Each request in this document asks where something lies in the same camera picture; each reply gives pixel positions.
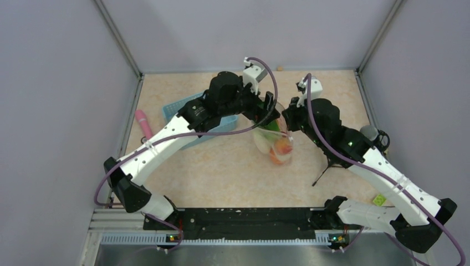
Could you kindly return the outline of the green leafy vegetable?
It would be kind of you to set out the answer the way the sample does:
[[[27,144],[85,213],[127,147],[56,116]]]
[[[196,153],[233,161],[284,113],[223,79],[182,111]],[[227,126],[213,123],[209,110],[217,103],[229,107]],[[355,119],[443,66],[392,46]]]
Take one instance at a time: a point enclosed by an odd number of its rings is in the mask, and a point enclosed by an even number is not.
[[[278,119],[271,121],[270,123],[261,126],[262,129],[268,131],[281,132],[281,126],[279,125]]]

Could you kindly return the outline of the clear pink-dotted zip bag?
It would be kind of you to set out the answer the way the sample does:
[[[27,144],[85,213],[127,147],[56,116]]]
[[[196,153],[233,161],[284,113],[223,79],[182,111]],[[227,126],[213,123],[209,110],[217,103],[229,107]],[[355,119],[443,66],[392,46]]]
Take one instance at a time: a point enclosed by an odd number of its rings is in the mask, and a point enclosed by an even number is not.
[[[277,139],[289,138],[290,141],[291,141],[291,143],[292,143],[292,145],[293,145],[293,138],[292,138],[292,136],[291,136],[291,132],[287,129],[287,125],[286,125],[285,119],[284,119],[284,117],[282,116],[282,111],[284,110],[284,107],[283,107],[281,104],[277,103],[276,109],[280,112],[280,118],[278,118],[278,121],[279,121],[279,125],[281,126],[281,130],[282,130],[282,131],[281,131],[281,132],[269,131],[269,132],[271,133],[270,140],[271,140],[271,142],[272,142],[272,145],[271,145],[271,150],[270,150],[270,152],[269,152],[268,154],[264,154],[264,155],[267,155],[267,156],[269,156],[270,153],[276,154],[276,153],[274,152],[274,150],[273,150],[273,145],[274,145],[274,142],[275,142]],[[279,157],[280,160],[285,160],[285,163],[284,163],[284,164],[287,164],[287,163],[291,160],[292,154],[293,154],[293,149],[292,149],[292,151],[291,151],[290,154],[287,154],[287,155],[277,155],[277,154],[276,154],[276,155]]]

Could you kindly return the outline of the red peach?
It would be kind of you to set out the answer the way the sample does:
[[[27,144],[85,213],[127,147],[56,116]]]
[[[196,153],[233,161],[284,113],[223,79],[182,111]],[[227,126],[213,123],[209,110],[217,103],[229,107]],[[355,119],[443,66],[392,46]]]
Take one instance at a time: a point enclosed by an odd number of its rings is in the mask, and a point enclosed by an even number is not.
[[[293,145],[289,138],[277,139],[273,145],[273,150],[277,155],[290,154],[292,149]]]

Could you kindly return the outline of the white radish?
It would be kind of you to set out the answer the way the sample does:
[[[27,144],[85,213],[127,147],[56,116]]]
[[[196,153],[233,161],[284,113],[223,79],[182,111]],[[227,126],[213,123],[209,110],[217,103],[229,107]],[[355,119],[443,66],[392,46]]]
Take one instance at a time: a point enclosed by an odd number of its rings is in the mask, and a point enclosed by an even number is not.
[[[270,140],[271,133],[263,129],[255,129],[253,131],[253,140],[262,154],[268,154],[271,150],[272,142]]]

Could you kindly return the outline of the orange pumpkin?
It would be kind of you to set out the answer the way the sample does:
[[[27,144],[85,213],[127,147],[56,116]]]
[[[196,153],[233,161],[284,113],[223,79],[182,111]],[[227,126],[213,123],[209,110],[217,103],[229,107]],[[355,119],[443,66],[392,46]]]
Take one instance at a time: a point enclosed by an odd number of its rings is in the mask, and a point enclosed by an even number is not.
[[[282,165],[285,163],[285,160],[280,160],[279,157],[274,153],[270,153],[269,157],[270,157],[270,160],[276,165]]]

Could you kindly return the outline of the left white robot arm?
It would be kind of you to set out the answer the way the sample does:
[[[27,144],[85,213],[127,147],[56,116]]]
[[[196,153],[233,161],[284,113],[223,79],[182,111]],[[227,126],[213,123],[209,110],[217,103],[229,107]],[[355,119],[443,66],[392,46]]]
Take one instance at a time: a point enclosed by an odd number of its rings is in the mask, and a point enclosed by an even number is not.
[[[146,189],[147,178],[182,147],[203,136],[218,136],[214,128],[226,116],[245,116],[254,122],[250,130],[277,119],[278,90],[261,98],[256,83],[233,72],[218,73],[201,96],[185,103],[145,144],[119,159],[109,157],[104,162],[105,180],[124,210],[148,213],[164,229],[173,228],[178,220],[176,207],[166,196]]]

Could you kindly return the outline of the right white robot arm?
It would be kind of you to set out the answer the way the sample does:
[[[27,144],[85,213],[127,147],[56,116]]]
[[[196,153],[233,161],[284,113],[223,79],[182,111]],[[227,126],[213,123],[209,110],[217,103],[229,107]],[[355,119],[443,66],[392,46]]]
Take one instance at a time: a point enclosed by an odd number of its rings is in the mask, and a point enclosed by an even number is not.
[[[386,233],[406,248],[426,253],[442,234],[457,205],[416,186],[383,156],[363,133],[342,125],[340,111],[327,99],[291,99],[283,111],[290,131],[301,131],[334,164],[360,176],[390,202],[379,207],[336,196],[325,204],[331,228],[354,224]]]

